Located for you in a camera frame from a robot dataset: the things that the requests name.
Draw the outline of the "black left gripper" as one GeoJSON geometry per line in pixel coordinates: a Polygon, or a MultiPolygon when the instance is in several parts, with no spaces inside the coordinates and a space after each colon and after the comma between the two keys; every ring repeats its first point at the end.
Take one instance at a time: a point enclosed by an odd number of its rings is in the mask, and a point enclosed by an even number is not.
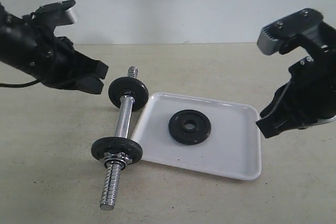
{"type": "Polygon", "coordinates": [[[109,67],[73,47],[67,37],[45,36],[43,53],[34,63],[34,84],[59,90],[101,94],[109,67]]]}

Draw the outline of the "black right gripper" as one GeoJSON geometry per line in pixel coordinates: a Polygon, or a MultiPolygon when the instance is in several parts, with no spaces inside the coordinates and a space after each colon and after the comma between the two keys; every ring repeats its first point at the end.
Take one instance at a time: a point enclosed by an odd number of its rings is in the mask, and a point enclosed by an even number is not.
{"type": "Polygon", "coordinates": [[[335,57],[305,57],[289,72],[289,82],[274,93],[256,122],[265,138],[335,121],[335,57]]]}

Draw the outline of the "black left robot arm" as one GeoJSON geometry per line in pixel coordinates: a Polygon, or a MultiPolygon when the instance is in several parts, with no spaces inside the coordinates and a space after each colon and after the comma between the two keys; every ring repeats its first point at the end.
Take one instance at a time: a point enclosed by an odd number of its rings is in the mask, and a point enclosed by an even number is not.
{"type": "Polygon", "coordinates": [[[1,87],[24,88],[38,83],[59,90],[101,94],[108,66],[78,52],[66,36],[57,37],[56,27],[73,25],[75,0],[40,6],[17,17],[1,6],[1,62],[32,77],[23,84],[1,87]]]}

